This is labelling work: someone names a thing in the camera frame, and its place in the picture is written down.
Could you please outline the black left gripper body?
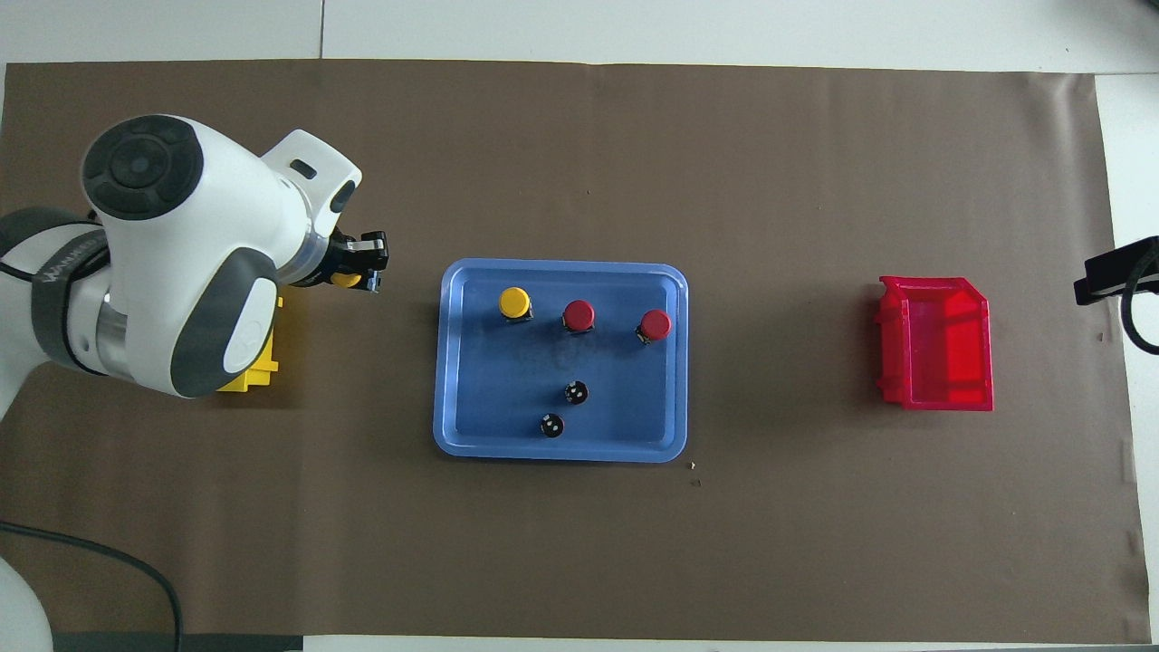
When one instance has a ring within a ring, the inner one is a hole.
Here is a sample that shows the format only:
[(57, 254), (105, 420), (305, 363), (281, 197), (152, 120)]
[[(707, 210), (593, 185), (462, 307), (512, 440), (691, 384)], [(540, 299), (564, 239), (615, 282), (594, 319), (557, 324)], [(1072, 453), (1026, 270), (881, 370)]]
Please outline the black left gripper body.
[(357, 286), (360, 284), (360, 272), (351, 268), (351, 241), (353, 236), (343, 234), (336, 228), (331, 232), (322, 261), (314, 271), (302, 277), (302, 286), (331, 284), (335, 286)]

